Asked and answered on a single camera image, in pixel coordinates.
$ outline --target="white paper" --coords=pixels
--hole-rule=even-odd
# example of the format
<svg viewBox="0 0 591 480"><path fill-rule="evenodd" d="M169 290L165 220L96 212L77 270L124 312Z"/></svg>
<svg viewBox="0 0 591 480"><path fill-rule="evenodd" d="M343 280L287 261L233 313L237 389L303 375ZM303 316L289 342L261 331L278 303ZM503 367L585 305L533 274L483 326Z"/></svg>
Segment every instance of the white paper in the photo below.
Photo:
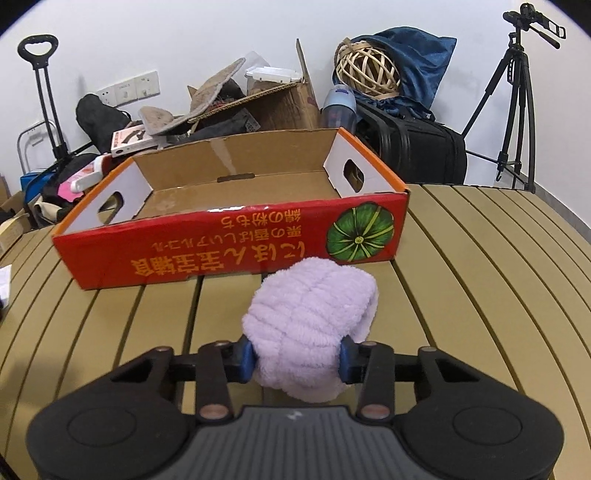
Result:
<svg viewBox="0 0 591 480"><path fill-rule="evenodd" d="M4 308L8 306L8 299L10 297L10 270L12 265L0 268L0 299Z"/></svg>

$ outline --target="tripod head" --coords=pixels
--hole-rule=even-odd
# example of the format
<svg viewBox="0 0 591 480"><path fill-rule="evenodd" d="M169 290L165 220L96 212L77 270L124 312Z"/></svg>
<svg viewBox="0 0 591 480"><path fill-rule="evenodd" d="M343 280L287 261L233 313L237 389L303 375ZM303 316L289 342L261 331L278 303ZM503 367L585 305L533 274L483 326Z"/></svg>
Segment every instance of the tripod head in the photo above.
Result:
<svg viewBox="0 0 591 480"><path fill-rule="evenodd" d="M509 22L511 25L513 25L518 33L521 30L527 32L531 29L544 40L546 40L546 42L548 42L554 48L560 48L560 43L558 41L556 41L546 33L532 27L531 24L540 24L542 25L542 27L544 27L546 30L552 33L552 35L555 35L556 37L562 39L566 38L566 30L564 29L564 27L561 27L555 22L552 22L552 20L546 17L543 13L536 11L532 4L522 4L519 10L520 12L505 12L503 14L503 19Z"/></svg>

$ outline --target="table slat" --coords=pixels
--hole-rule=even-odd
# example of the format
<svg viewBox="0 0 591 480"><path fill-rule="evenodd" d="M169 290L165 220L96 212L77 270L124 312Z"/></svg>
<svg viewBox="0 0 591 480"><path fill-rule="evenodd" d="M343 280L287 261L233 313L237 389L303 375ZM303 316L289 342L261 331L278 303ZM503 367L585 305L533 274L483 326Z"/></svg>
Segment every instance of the table slat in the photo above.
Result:
<svg viewBox="0 0 591 480"><path fill-rule="evenodd" d="M177 355L183 353L189 315L194 314L197 286L196 278L146 285L119 364L160 345L171 346Z"/></svg>
<svg viewBox="0 0 591 480"><path fill-rule="evenodd" d="M454 265L483 319L494 330L521 388L560 419L566 440L554 468L556 478L587 478L591 449L581 416L548 346L522 304L480 248L424 189L413 188L410 212Z"/></svg>
<svg viewBox="0 0 591 480"><path fill-rule="evenodd" d="M390 345L396 353L416 355L429 342L413 305L390 262L356 265L374 276L378 283L378 311L368 340ZM395 384L396 413L406 413L417 403L412 383Z"/></svg>
<svg viewBox="0 0 591 480"><path fill-rule="evenodd" d="M59 397L115 367L123 335L142 290L142 287L107 288L98 293L66 367Z"/></svg>
<svg viewBox="0 0 591 480"><path fill-rule="evenodd" d="M9 305L8 311L4 313L4 320L0 324L0 371L3 370L4 361L14 338L21 328L23 319L58 262L59 258L56 251L54 249L49 250L24 284L21 294Z"/></svg>
<svg viewBox="0 0 591 480"><path fill-rule="evenodd" d="M566 233L543 214L533 203L528 201L516 190L501 190L507 197L515 202L525 213L532 217L548 234L562 247L570 258L583 271L588 280L591 280L591 261L581 249L574 244Z"/></svg>
<svg viewBox="0 0 591 480"><path fill-rule="evenodd" d="M481 191L515 220L527 234L556 263L564 276L579 292L587 307L591 309L591 282L562 247L532 217L498 189L482 188Z"/></svg>
<svg viewBox="0 0 591 480"><path fill-rule="evenodd" d="M32 238L29 242L27 242L27 244L22 248L22 250L20 251L20 253L16 256L16 258L14 258L11 263L12 263L12 270L11 270L11 274L12 274L12 280L15 280L15 277L17 275L18 272L20 272L20 269L22 267L27 267L28 265L31 264L31 257L36 258L37 262L41 259L40 257L38 257L38 253L37 250L40 245L43 245L43 248L45 249L45 251L47 251L47 249L49 249L49 246L51 245L51 237L49 236L49 233L51 232L51 228L44 228L42 230L36 230L34 232L30 232L27 235L31 235ZM5 261L3 259L2 262L0 262L0 266L4 267L5 265L8 265L8 263L5 264ZM12 286L11 286L11 299L14 298L13 293L12 293Z"/></svg>
<svg viewBox="0 0 591 480"><path fill-rule="evenodd" d="M560 304L587 350L591 351L591 311L558 266L532 237L480 190L463 186L455 189L523 256Z"/></svg>
<svg viewBox="0 0 591 480"><path fill-rule="evenodd" d="M38 266L40 265L41 261L47 255L49 251L53 249L53 244L51 243L51 237L45 234L41 237L41 241L38 245L35 246L32 252L27 252L28 246L24 248L21 254L27 254L28 257L23 261L22 266L18 268L18 262L15 261L12 264L11 270L11 281L10 281L10 299L8 303L8 310L10 311L12 306L15 304L18 296L25 286L29 278L36 272Z"/></svg>
<svg viewBox="0 0 591 480"><path fill-rule="evenodd" d="M51 315L71 281L72 276L66 266L60 262L55 270L48 275L48 281L40 287L38 295L24 315L21 327L15 335L14 342L0 370L0 405L2 405L0 410L0 452L3 454L6 451L12 416L31 360Z"/></svg>
<svg viewBox="0 0 591 480"><path fill-rule="evenodd" d="M554 222L554 224L560 228L572 241L577 247L580 248L581 252L585 254L585 256L591 260L591 244L581 236L578 231L574 229L566 220L564 220L558 213L556 213L550 205L548 205L545 201L543 201L537 195L534 195L530 192L524 192L523 190L518 190L518 192L523 195L529 202L535 205L541 212L543 212L546 217Z"/></svg>
<svg viewBox="0 0 591 480"><path fill-rule="evenodd" d="M515 387L511 373L474 305L410 215L405 220L395 266L414 310L428 330L430 342Z"/></svg>
<svg viewBox="0 0 591 480"><path fill-rule="evenodd" d="M21 479L34 479L37 471L25 447L27 427L33 417L57 397L76 336L96 291L81 290L71 281L33 357L25 378L8 440L7 460Z"/></svg>
<svg viewBox="0 0 591 480"><path fill-rule="evenodd" d="M33 240L33 238L35 238L36 233L36 231L25 233L12 247L10 247L8 252L4 252L2 259L0 260L0 267L11 265L22 252L22 250L28 245L28 243Z"/></svg>
<svg viewBox="0 0 591 480"><path fill-rule="evenodd" d="M199 293L190 352L216 340L238 340L242 335L242 317L252 297L261 286L260 275L212 275L205 277ZM262 402L262 389L251 380L245 385L228 386L232 404L239 412L244 404ZM195 384L187 383L183 395L183 412L194 413Z"/></svg>
<svg viewBox="0 0 591 480"><path fill-rule="evenodd" d="M506 278L552 351L589 437L591 356L564 311L513 246L464 197L447 186L427 186L426 190L470 232L472 239Z"/></svg>

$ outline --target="rattan ball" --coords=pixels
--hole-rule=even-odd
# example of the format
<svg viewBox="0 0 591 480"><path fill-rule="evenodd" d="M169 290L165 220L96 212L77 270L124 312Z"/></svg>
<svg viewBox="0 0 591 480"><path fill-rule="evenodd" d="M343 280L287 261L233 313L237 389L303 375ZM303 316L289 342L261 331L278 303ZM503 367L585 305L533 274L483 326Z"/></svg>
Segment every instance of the rattan ball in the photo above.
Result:
<svg viewBox="0 0 591 480"><path fill-rule="evenodd" d="M367 41L351 43L346 38L335 52L337 78L376 100L398 95L400 74L379 48Z"/></svg>

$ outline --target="purple fluffy towel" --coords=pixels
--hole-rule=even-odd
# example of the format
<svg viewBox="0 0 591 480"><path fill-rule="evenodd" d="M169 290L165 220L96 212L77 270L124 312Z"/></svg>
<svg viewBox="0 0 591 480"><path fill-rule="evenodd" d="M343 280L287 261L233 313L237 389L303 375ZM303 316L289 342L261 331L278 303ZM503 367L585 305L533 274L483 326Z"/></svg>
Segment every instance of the purple fluffy towel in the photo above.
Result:
<svg viewBox="0 0 591 480"><path fill-rule="evenodd" d="M377 307L375 279L355 267L306 258L270 275L242 319L259 358L256 381L306 402L333 400L347 387L340 341L364 341Z"/></svg>

